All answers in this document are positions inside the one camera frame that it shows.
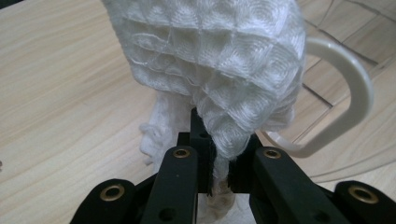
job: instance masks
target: cup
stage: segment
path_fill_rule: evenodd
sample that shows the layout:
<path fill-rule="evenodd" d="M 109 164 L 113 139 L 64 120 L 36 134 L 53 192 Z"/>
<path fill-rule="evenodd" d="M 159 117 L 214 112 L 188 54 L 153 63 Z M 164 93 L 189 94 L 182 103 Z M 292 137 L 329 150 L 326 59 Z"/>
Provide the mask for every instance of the cup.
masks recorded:
<path fill-rule="evenodd" d="M 299 158 L 309 157 L 364 120 L 371 110 L 374 98 L 373 84 L 367 72 L 359 61 L 341 46 L 310 37 L 306 41 L 306 53 L 327 61 L 342 74 L 350 89 L 351 101 L 346 112 L 305 145 L 293 144 L 279 133 L 263 133 L 274 146 Z"/>

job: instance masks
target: wooden floor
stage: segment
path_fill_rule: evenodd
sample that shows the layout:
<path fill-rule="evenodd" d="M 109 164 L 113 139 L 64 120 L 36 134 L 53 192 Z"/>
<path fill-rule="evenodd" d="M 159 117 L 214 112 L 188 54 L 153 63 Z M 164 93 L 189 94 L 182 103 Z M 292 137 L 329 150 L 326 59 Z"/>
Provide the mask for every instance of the wooden floor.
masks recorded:
<path fill-rule="evenodd" d="M 359 126 L 295 160 L 328 189 L 356 179 L 396 200 L 395 1 L 298 2 L 309 35 L 343 45 L 369 71 L 375 103 Z M 99 0 L 22 1 L 0 10 L 0 30 L 0 223 L 69 223 L 99 183 L 151 175 L 138 127 L 155 92 L 132 79 Z M 337 71 L 309 57 L 283 134 L 303 143 L 348 103 Z"/>

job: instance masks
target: waffle-textured cloth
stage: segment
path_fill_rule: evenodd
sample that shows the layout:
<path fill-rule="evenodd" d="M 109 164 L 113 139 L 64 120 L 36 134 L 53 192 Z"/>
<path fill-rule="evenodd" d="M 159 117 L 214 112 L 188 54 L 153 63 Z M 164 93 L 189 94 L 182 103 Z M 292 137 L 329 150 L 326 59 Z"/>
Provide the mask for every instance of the waffle-textured cloth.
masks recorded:
<path fill-rule="evenodd" d="M 258 129 L 293 119 L 304 23 L 295 0 L 103 0 L 134 78 L 159 91 L 142 150 L 155 169 L 197 107 L 218 151 L 215 178 Z"/>

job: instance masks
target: wooden table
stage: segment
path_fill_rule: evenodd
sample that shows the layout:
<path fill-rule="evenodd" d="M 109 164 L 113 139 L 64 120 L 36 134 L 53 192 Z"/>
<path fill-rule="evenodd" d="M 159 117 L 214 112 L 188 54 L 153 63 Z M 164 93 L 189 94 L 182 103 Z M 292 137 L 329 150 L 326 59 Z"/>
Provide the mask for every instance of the wooden table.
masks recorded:
<path fill-rule="evenodd" d="M 100 1 L 24 1 L 0 10 L 0 30 L 0 223 L 68 223 L 102 181 L 151 174 L 138 127 L 155 92 Z M 362 179 L 395 198 L 387 167 Z"/>

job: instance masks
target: metal ring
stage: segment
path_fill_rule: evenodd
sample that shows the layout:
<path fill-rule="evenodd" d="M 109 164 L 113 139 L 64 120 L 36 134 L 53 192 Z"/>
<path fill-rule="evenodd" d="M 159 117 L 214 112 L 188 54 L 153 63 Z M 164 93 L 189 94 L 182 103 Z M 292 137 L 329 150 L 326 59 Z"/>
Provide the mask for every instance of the metal ring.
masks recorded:
<path fill-rule="evenodd" d="M 123 185 L 111 185 L 102 190 L 100 193 L 100 198 L 105 202 L 113 202 L 122 197 L 124 192 L 125 188 Z"/>
<path fill-rule="evenodd" d="M 280 152 L 273 150 L 273 149 L 266 149 L 263 152 L 264 156 L 271 158 L 271 159 L 279 159 L 282 155 Z"/>
<path fill-rule="evenodd" d="M 378 203 L 378 197 L 372 193 L 370 190 L 361 187 L 352 185 L 347 190 L 350 195 L 352 195 L 355 199 L 363 202 L 363 203 Z"/>
<path fill-rule="evenodd" d="M 186 158 L 190 156 L 190 152 L 187 149 L 180 148 L 180 149 L 176 149 L 173 155 L 176 158 Z"/>

